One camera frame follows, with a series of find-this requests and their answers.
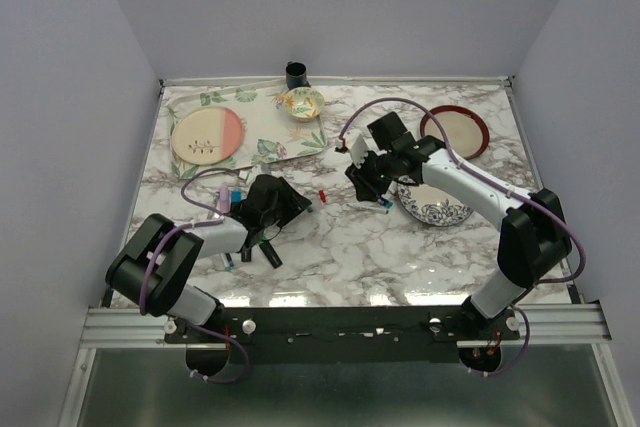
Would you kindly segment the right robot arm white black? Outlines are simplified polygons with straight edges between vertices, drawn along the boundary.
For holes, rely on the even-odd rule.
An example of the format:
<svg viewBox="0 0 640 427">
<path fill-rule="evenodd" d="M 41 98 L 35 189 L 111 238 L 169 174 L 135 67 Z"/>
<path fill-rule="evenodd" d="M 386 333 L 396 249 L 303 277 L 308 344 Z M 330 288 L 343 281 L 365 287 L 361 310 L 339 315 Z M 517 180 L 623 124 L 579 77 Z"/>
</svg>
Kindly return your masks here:
<svg viewBox="0 0 640 427">
<path fill-rule="evenodd" d="M 379 201 L 391 183 L 409 178 L 453 196 L 499 231 L 497 269 L 463 302 L 459 317 L 467 336 L 485 337 L 496 317 L 571 253 L 559 198 L 548 189 L 529 192 L 500 180 L 437 137 L 415 139 L 396 113 L 368 130 L 375 150 L 360 134 L 341 133 L 335 143 L 336 151 L 351 158 L 345 174 L 358 200 Z"/>
</svg>

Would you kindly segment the green capped white marker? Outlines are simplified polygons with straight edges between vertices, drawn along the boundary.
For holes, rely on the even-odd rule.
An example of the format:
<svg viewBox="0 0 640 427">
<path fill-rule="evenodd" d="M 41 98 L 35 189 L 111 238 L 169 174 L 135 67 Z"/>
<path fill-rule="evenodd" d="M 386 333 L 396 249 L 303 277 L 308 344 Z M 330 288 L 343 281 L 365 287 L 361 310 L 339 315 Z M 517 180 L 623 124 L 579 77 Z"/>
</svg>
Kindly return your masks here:
<svg viewBox="0 0 640 427">
<path fill-rule="evenodd" d="M 365 204 L 358 203 L 358 204 L 355 204 L 353 208 L 359 211 L 367 211 L 367 212 L 373 212 L 378 214 L 387 214 L 389 212 L 388 208 L 380 205 L 365 205 Z"/>
</svg>

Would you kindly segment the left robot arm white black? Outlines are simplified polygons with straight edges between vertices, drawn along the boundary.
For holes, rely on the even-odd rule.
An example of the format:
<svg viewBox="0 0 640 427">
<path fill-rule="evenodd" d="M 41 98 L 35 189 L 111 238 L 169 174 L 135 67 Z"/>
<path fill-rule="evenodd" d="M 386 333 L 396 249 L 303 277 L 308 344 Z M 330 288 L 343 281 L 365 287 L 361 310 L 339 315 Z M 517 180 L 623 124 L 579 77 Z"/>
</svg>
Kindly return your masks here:
<svg viewBox="0 0 640 427">
<path fill-rule="evenodd" d="M 246 197 L 210 220 L 177 225 L 152 214 L 112 261 L 106 284 L 143 315 L 180 318 L 197 340 L 212 341 L 221 332 L 221 303 L 188 283 L 196 261 L 247 251 L 267 229 L 285 227 L 311 206 L 284 178 L 260 174 Z"/>
</svg>

